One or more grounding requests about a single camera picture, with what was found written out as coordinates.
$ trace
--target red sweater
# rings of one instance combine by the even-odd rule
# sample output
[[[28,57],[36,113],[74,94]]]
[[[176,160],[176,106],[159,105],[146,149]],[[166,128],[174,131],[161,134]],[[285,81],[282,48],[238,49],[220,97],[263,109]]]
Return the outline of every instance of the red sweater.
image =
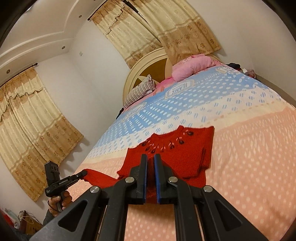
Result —
[[[169,166],[174,175],[189,185],[203,187],[206,184],[205,170],[210,167],[214,127],[187,128],[179,126],[167,134],[152,134],[135,148],[129,148],[118,179],[87,169],[84,177],[90,184],[106,188],[129,176],[132,167],[140,164],[141,155],[148,156],[147,202],[156,202],[155,173],[153,157],[160,154],[163,164]]]

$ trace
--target peach polka dot fabric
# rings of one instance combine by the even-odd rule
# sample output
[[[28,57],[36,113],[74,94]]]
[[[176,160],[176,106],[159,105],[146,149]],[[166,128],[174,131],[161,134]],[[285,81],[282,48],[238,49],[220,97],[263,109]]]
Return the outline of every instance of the peach polka dot fabric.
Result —
[[[117,178],[125,157],[81,164]],[[207,185],[213,186],[269,241],[279,241],[296,217],[296,111],[254,117],[215,131]],[[91,185],[69,188],[73,199]],[[172,205],[129,205],[125,241],[176,240]]]

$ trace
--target striped pillow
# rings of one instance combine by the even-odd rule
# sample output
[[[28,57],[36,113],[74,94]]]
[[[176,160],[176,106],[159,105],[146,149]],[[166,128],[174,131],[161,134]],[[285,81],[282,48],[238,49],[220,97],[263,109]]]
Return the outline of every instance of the striped pillow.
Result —
[[[151,78],[151,76],[148,75],[138,86],[136,86],[129,92],[128,96],[126,97],[126,100],[124,101],[123,107],[126,109],[131,104],[135,103],[136,101],[147,95],[147,93],[151,93],[154,90],[154,81]]]

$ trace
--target ceiling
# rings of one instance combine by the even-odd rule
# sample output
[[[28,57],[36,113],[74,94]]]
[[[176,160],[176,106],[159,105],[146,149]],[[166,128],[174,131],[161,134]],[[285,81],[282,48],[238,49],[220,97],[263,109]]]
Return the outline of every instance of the ceiling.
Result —
[[[34,63],[68,52],[79,29],[103,2],[38,0],[19,18],[0,48],[0,85]]]

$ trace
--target bed sheet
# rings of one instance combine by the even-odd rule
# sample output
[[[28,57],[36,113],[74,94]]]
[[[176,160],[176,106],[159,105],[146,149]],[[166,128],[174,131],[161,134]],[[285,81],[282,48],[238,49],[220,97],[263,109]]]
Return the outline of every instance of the bed sheet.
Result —
[[[296,110],[275,91],[228,66],[214,66],[164,89],[119,116],[76,172],[117,178],[127,149],[151,134],[215,127],[207,185],[270,241],[296,217]],[[91,185],[79,181],[74,199]],[[125,240],[175,240],[171,205],[130,205]]]

